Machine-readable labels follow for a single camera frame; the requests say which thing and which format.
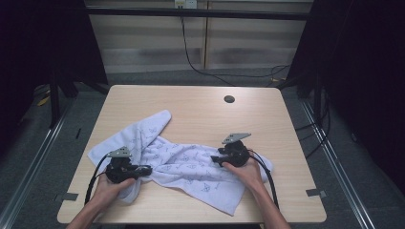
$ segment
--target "white towel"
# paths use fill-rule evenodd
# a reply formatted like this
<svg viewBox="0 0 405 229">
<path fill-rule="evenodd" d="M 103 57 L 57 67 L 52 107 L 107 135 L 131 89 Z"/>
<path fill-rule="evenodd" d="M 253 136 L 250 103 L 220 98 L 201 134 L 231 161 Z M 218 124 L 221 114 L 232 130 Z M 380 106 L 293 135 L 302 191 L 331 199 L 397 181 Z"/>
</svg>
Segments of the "white towel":
<svg viewBox="0 0 405 229">
<path fill-rule="evenodd" d="M 171 143 L 159 136 L 170 118 L 168 111 L 162 111 L 131 124 L 96 145 L 88 156 L 96 166 L 105 154 L 126 146 L 132 154 L 132 164 L 152 167 L 149 177 L 141 177 L 118 195 L 126 202 L 134 201 L 142 181 L 152 179 L 163 187 L 181 188 L 191 197 L 233 216 L 245 186 L 231 172 L 212 162 L 211 156 L 221 156 L 217 148 Z M 262 159 L 272 170 L 271 162 L 264 157 Z M 110 158 L 107 158 L 100 166 L 100 172 L 109 162 Z M 263 169 L 261 173 L 263 181 L 266 181 Z"/>
</svg>

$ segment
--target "black cable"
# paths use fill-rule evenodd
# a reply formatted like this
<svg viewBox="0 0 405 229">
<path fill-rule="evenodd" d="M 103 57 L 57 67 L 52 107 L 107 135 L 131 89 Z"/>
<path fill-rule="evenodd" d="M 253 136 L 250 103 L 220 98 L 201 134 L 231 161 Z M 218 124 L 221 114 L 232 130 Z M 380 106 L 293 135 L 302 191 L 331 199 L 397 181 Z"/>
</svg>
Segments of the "black cable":
<svg viewBox="0 0 405 229">
<path fill-rule="evenodd" d="M 87 188 L 86 198 L 84 199 L 84 205 L 86 205 L 86 203 L 88 203 L 89 200 L 90 200 L 90 196 L 92 195 L 92 190 L 93 190 L 93 186 L 95 185 L 96 178 L 102 174 L 102 173 L 101 173 L 101 174 L 99 174 L 98 176 L 96 175 L 97 172 L 98 172 L 98 169 L 99 169 L 100 166 L 101 166 L 101 163 L 104 161 L 105 158 L 107 158 L 107 155 L 105 155 L 105 156 L 101 159 L 101 161 L 98 163 L 98 165 L 97 165 L 97 167 L 96 167 L 96 169 L 95 169 L 95 172 L 93 173 L 92 179 L 90 180 L 90 183 L 89 183 L 89 187 Z"/>
<path fill-rule="evenodd" d="M 325 109 L 327 110 L 328 114 L 328 129 L 327 132 L 325 133 L 325 136 L 322 138 L 321 142 L 309 153 L 305 156 L 306 159 L 308 159 L 313 153 L 315 153 L 325 142 L 325 140 L 328 138 L 328 135 L 330 133 L 330 100 L 329 97 L 325 94 Z"/>
<path fill-rule="evenodd" d="M 48 84 L 43 84 L 43 85 L 40 85 L 40 86 L 36 87 L 33 90 L 33 92 L 36 93 L 36 94 L 42 94 L 42 93 L 46 92 L 48 89 L 49 89 L 49 85 Z"/>
<path fill-rule="evenodd" d="M 260 160 L 262 160 L 262 158 L 261 158 L 258 154 L 256 154 L 256 152 L 253 152 L 253 153 L 254 153 L 256 156 L 258 156 Z M 266 167 L 266 165 L 265 165 L 265 163 L 263 162 L 263 160 L 260 161 L 258 158 L 254 157 L 254 156 L 251 156 L 251 155 L 249 155 L 249 157 L 250 157 L 250 158 L 253 158 L 254 160 L 256 160 L 256 161 L 260 164 L 260 166 L 262 166 L 263 170 L 265 170 L 266 175 L 267 175 L 267 178 L 268 178 L 268 182 L 270 183 L 271 194 L 273 195 L 274 204 L 276 205 L 276 207 L 277 207 L 278 209 L 280 209 L 279 203 L 278 203 L 278 199 L 277 199 L 277 194 L 276 194 L 276 188 L 275 188 L 275 186 L 274 186 L 274 180 L 273 180 L 273 177 L 271 176 L 270 170 Z"/>
<path fill-rule="evenodd" d="M 187 41 L 186 41 L 186 39 L 185 39 L 185 28 L 184 28 L 184 18 L 183 18 L 183 17 L 181 17 L 181 31 L 182 31 L 182 38 L 183 38 L 183 41 L 184 41 L 185 55 L 186 55 L 187 62 L 188 62 L 188 64 L 189 64 L 189 66 L 191 67 L 191 69 L 193 69 L 195 72 L 200 73 L 200 74 L 203 74 L 203 75 L 213 76 L 213 77 L 215 77 L 215 78 L 217 78 L 217 79 L 223 81 L 223 83 L 228 84 L 228 85 L 230 85 L 230 86 L 236 87 L 235 85 L 233 85 L 233 84 L 227 82 L 226 80 L 220 78 L 219 76 L 236 76 L 236 77 L 248 77 L 248 78 L 264 78 L 264 77 L 272 76 L 272 79 L 271 79 L 271 83 L 272 83 L 272 81 L 273 81 L 273 79 L 274 79 L 273 76 L 274 76 L 275 74 L 277 74 L 277 73 L 279 73 L 280 71 L 282 71 L 283 69 L 289 67 L 289 65 L 279 65 L 279 66 L 275 66 L 275 67 L 271 68 L 271 72 L 270 72 L 269 74 L 264 74 L 264 75 L 246 75 L 246 74 L 229 74 L 229 73 L 215 73 L 215 74 L 214 74 L 214 73 L 204 73 L 204 72 L 201 72 L 201 71 L 197 70 L 197 69 L 193 66 L 193 64 L 191 63 L 191 61 L 190 61 L 190 56 L 188 55 L 188 49 L 187 49 Z M 274 71 L 274 69 L 276 69 L 276 68 L 282 68 L 282 69 L 279 70 L 279 71 L 277 71 L 276 73 L 274 73 L 273 71 Z"/>
<path fill-rule="evenodd" d="M 310 135 L 304 136 L 303 138 L 298 139 L 299 141 L 303 141 L 305 139 L 308 139 L 310 137 L 312 137 L 313 135 L 315 135 L 315 132 L 312 132 Z"/>
<path fill-rule="evenodd" d="M 329 112 L 330 100 L 329 100 L 329 97 L 326 96 L 326 94 L 324 94 L 324 97 L 325 97 L 324 113 L 323 113 L 322 116 L 321 116 L 321 121 L 324 120 L 325 116 L 326 116 L 326 115 L 328 114 L 328 112 Z M 302 130 L 305 130 L 305 129 L 307 129 L 308 127 L 311 127 L 311 126 L 313 126 L 313 125 L 315 125 L 315 123 L 314 123 L 314 122 L 311 122 L 311 123 L 308 124 L 308 125 L 295 128 L 295 131 L 296 131 L 296 132 L 297 132 L 297 131 L 302 131 Z"/>
<path fill-rule="evenodd" d="M 100 177 L 100 176 L 103 175 L 103 174 L 105 174 L 105 172 L 102 172 L 102 173 L 98 174 L 97 177 Z"/>
</svg>

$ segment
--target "towel print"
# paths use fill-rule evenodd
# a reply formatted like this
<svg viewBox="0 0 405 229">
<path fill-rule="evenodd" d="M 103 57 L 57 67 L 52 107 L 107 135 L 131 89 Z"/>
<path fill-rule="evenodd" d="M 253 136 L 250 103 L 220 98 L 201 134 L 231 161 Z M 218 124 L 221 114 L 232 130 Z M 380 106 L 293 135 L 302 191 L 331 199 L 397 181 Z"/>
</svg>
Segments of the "towel print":
<svg viewBox="0 0 405 229">
<path fill-rule="evenodd" d="M 153 180 L 163 187 L 181 188 L 191 197 L 233 216 L 245 186 L 235 175 L 212 162 L 211 156 L 220 156 L 217 148 L 172 143 L 159 136 L 170 118 L 168 111 L 162 111 L 134 123 L 96 145 L 88 156 L 96 166 L 106 153 L 126 146 L 132 154 L 132 164 L 150 165 L 153 168 L 151 176 L 139 178 L 133 186 L 118 195 L 123 201 L 134 201 L 140 183 Z M 262 159 L 271 170 L 271 162 Z M 100 170 L 109 162 L 110 158 L 107 158 Z M 262 179 L 266 180 L 263 170 L 261 173 Z"/>
</svg>

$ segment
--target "forearm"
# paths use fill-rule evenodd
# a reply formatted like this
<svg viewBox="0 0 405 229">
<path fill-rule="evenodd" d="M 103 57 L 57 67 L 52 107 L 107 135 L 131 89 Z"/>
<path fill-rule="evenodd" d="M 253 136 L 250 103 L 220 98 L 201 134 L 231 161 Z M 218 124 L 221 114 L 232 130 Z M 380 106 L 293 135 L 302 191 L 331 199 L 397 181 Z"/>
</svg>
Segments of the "forearm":
<svg viewBox="0 0 405 229">
<path fill-rule="evenodd" d="M 83 209 L 75 216 L 71 223 L 68 225 L 68 229 L 85 229 L 89 228 L 93 220 L 98 216 L 101 212 L 101 209 L 94 204 L 93 202 L 89 201 Z"/>
<path fill-rule="evenodd" d="M 274 204 L 263 183 L 257 183 L 248 188 L 256 199 L 266 229 L 290 228 L 287 221 Z"/>
</svg>

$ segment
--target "human hand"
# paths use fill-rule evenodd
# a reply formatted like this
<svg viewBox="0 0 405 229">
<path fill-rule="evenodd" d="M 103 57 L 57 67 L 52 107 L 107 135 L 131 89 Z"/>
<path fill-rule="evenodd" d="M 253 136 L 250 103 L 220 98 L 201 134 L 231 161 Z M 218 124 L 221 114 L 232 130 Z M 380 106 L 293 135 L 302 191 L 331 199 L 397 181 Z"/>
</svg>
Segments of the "human hand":
<svg viewBox="0 0 405 229">
<path fill-rule="evenodd" d="M 254 156 L 252 150 L 248 151 L 251 156 Z M 223 166 L 238 176 L 241 182 L 250 190 L 256 185 L 263 185 L 259 164 L 253 158 L 250 158 L 242 167 L 235 167 L 228 162 L 223 162 Z"/>
<path fill-rule="evenodd" d="M 89 203 L 96 205 L 99 212 L 103 212 L 116 199 L 120 191 L 134 183 L 135 180 L 133 178 L 128 178 L 121 183 L 113 183 L 105 174 L 101 174 L 98 176 L 98 184 Z"/>
</svg>

